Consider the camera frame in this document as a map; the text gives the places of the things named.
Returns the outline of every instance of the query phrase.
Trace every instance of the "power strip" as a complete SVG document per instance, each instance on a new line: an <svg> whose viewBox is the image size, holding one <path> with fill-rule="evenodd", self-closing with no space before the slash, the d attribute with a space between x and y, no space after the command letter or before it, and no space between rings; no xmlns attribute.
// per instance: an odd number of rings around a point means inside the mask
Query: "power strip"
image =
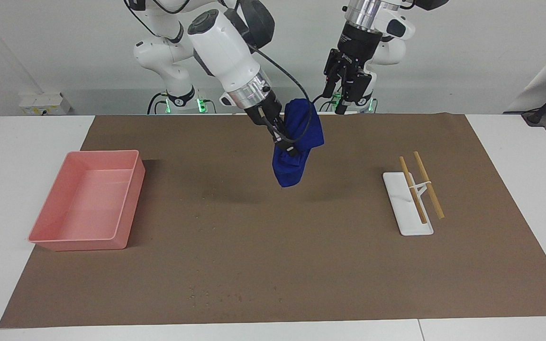
<svg viewBox="0 0 546 341"><path fill-rule="evenodd" d="M61 93L41 93L22 96L20 109L25 115L67 115L71 106Z"/></svg>

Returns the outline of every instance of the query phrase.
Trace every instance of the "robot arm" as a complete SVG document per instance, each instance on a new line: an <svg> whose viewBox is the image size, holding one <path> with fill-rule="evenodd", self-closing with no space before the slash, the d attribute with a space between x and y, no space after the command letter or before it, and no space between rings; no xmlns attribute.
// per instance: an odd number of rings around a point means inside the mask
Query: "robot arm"
<svg viewBox="0 0 546 341"><path fill-rule="evenodd" d="M176 13L193 11L217 0L129 0L132 11L143 13L146 26L155 34L134 47L134 57L145 69L164 80L168 102L176 108L197 108L195 88L189 72L176 64L193 57L193 45L186 37Z"/></svg>
<svg viewBox="0 0 546 341"><path fill-rule="evenodd" d="M242 108L254 124L267 126L277 147L295 155L280 118L282 105L246 43L253 42L253 46L260 48L271 41L273 18L258 0L242 3L247 5L243 9L247 23L232 9L225 14L211 9L193 21L187 32L197 53L195 57L209 75L221 82L225 89L223 104Z"/></svg>
<svg viewBox="0 0 546 341"><path fill-rule="evenodd" d="M431 10L448 0L412 0L413 4ZM344 114L347 106L366 104L372 95L375 73L373 65L393 65L405 55L404 41L414 36L414 25L399 10L402 0L350 0L345 12L345 27L333 48L324 69L326 86L322 97L334 95L341 81L342 96L336 114Z"/></svg>

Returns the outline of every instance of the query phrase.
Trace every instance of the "blue towel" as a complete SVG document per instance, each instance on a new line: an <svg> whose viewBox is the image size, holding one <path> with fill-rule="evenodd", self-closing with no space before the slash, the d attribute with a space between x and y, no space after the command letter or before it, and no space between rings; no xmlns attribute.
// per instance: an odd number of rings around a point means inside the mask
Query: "blue towel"
<svg viewBox="0 0 546 341"><path fill-rule="evenodd" d="M295 139L303 133L309 120L309 106L312 110L309 128L305 136L294 144L299 153L292 157L287 151L277 147L273 152L273 172L282 187L294 186L300 182L310 150L323 145L323 130L321 130L317 110L306 99L294 99L286 104L284 123L288 130L288 137Z"/></svg>

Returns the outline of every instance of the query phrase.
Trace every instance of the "pink tray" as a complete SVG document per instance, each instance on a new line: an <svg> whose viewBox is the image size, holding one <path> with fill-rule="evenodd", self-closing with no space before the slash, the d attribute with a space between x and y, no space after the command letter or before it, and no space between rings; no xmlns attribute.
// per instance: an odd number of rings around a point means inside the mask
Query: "pink tray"
<svg viewBox="0 0 546 341"><path fill-rule="evenodd" d="M28 241L54 251L125 248L144 177L138 151L68 153Z"/></svg>

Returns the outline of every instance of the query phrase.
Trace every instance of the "brown table mat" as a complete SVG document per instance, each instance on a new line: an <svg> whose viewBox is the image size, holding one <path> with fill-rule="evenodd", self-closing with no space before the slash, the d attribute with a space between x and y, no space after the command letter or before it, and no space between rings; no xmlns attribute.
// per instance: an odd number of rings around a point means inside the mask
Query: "brown table mat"
<svg viewBox="0 0 546 341"><path fill-rule="evenodd" d="M128 248L37 246L0 328L546 315L546 256L464 116L321 119L282 189L247 117L97 117L83 150L145 160ZM382 180L400 155L419 179L412 151L447 216L428 237Z"/></svg>

